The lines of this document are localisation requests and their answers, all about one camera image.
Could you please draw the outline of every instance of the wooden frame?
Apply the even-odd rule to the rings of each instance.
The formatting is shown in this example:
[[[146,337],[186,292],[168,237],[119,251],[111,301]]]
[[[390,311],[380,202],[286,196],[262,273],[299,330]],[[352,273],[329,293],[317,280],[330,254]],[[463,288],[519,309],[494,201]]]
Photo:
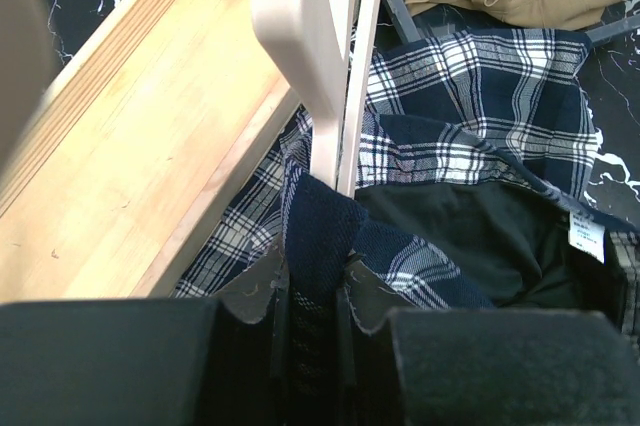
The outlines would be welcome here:
[[[0,196],[0,301],[167,295],[298,100],[249,0],[124,0]]]

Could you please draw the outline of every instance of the marble tabletop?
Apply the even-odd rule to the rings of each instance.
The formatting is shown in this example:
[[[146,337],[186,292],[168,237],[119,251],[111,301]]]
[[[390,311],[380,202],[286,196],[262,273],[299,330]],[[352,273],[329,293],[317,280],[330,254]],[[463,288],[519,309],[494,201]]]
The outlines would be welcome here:
[[[47,0],[49,30],[62,69],[73,58],[102,20],[121,0]],[[627,0],[608,8],[603,22],[640,12],[640,0]],[[419,23],[438,34],[456,28],[492,27],[486,15],[443,7],[431,10]],[[381,15],[377,44],[390,47],[397,42],[393,27]],[[596,48],[579,74],[598,130],[600,149],[585,193],[598,209],[640,226],[640,30]]]

